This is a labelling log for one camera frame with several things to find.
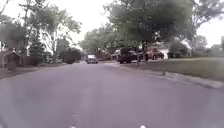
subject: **street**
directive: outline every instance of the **street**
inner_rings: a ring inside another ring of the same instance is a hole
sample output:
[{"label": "street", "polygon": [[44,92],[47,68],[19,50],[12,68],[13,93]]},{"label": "street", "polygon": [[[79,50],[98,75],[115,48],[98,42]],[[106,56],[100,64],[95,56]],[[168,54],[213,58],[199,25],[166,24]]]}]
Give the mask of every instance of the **street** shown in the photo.
[{"label": "street", "polygon": [[107,64],[0,81],[7,128],[223,128],[224,92]]}]

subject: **car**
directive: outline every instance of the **car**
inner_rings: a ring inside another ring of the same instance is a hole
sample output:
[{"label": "car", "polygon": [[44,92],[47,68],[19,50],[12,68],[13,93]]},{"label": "car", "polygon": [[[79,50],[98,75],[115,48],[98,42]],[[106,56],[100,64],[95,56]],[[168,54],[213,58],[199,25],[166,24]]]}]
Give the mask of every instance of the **car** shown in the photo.
[{"label": "car", "polygon": [[147,53],[149,59],[157,60],[157,59],[164,59],[164,54],[157,49],[153,49]]},{"label": "car", "polygon": [[95,55],[88,55],[86,57],[86,63],[87,64],[98,64],[98,59],[96,58]]},{"label": "car", "polygon": [[[143,53],[139,53],[140,60],[143,60]],[[123,63],[131,63],[134,60],[137,60],[137,52],[133,48],[121,48],[117,50],[113,55],[113,59],[119,62],[120,64]]]}]

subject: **overcast sky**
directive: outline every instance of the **overcast sky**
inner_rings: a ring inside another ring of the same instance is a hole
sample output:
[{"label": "overcast sky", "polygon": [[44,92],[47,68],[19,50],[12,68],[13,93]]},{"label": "overcast sky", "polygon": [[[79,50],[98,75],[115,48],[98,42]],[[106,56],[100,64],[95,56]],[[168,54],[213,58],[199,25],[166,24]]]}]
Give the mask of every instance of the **overcast sky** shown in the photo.
[{"label": "overcast sky", "polygon": [[[23,0],[12,0],[7,6],[5,13],[12,17],[17,17],[21,9],[18,3]],[[112,0],[49,0],[50,3],[58,5],[67,11],[75,20],[82,22],[81,33],[75,37],[76,42],[82,40],[85,33],[94,28],[100,27],[107,22],[107,18],[102,15],[103,5]],[[206,36],[208,46],[220,44],[221,36],[224,36],[224,20],[214,19],[201,26],[198,30],[199,35]]]}]

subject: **dark car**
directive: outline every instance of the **dark car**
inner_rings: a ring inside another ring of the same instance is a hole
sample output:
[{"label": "dark car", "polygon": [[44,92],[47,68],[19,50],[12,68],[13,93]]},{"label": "dark car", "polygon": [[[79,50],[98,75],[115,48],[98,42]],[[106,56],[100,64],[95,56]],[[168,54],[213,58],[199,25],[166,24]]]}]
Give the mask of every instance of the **dark car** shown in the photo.
[{"label": "dark car", "polygon": [[98,59],[95,55],[88,55],[86,57],[86,63],[87,64],[98,64]]},{"label": "dark car", "polygon": [[[131,63],[134,60],[137,60],[137,52],[133,48],[121,48],[117,50],[113,58],[118,61],[120,64]],[[140,60],[143,60],[143,53],[139,53]]]}]

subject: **grass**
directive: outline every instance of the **grass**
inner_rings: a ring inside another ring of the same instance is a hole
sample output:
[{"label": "grass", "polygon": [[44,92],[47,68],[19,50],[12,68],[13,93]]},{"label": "grass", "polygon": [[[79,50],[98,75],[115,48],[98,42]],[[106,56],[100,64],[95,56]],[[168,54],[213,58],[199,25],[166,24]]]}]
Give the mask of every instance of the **grass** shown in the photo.
[{"label": "grass", "polygon": [[150,61],[139,67],[134,63],[125,66],[144,70],[180,73],[224,82],[224,58]]},{"label": "grass", "polygon": [[28,72],[34,72],[34,71],[38,71],[45,68],[59,67],[63,65],[65,64],[49,64],[49,65],[45,65],[41,67],[27,66],[23,68],[17,68],[16,71],[8,71],[7,69],[0,68],[0,80],[7,77],[13,77],[13,76],[17,76],[17,75],[28,73]]}]

